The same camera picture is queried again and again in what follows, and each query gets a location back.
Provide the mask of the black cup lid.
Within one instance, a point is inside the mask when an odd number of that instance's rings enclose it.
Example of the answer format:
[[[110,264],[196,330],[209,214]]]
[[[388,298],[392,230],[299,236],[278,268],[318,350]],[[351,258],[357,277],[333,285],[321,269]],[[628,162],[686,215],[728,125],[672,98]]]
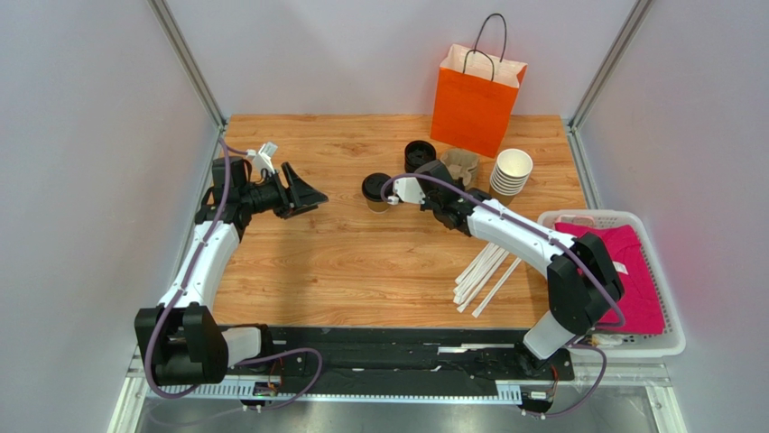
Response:
[[[386,198],[382,198],[382,190],[391,177],[382,172],[372,173],[366,176],[361,185],[364,198],[370,202],[383,203]]]

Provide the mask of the brown paper cup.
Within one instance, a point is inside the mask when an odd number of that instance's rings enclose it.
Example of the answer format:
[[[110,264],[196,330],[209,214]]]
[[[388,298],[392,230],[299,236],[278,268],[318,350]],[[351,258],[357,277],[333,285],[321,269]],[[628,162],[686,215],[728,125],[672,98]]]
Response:
[[[370,211],[376,214],[382,214],[386,212],[391,206],[386,200],[385,201],[383,201],[382,199],[374,200],[370,198],[366,199],[366,205]]]

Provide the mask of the orange paper bag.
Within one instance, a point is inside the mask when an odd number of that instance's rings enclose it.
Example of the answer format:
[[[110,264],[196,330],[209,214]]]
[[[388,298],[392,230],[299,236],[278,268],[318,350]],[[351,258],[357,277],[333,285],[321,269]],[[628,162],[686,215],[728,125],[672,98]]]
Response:
[[[507,60],[508,30],[504,16],[502,50],[498,55],[453,44],[439,65],[431,120],[431,139],[486,157],[497,155],[510,122],[528,64]]]

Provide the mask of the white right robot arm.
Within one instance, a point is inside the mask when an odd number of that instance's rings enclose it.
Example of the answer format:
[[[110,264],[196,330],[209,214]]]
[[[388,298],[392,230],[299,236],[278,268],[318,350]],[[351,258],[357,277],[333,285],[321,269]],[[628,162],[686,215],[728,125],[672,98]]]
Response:
[[[601,325],[609,311],[624,325],[618,303],[625,287],[597,235],[570,235],[537,224],[484,191],[463,189],[440,161],[422,165],[413,175],[422,189],[423,210],[450,230],[504,249],[545,277],[549,309],[523,338],[529,357],[551,358]]]

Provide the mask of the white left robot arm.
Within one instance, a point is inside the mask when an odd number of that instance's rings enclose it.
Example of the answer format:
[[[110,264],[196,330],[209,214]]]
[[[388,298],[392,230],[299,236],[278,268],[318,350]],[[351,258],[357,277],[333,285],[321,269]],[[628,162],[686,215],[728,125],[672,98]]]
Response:
[[[194,217],[193,244],[181,270],[158,305],[135,316],[144,370],[157,389],[216,384],[235,366],[275,358],[268,326],[218,325],[211,313],[216,293],[253,216],[272,212],[288,219],[329,199],[288,162],[280,172],[262,169],[258,181],[250,178],[252,168],[240,157],[214,160],[213,184]]]

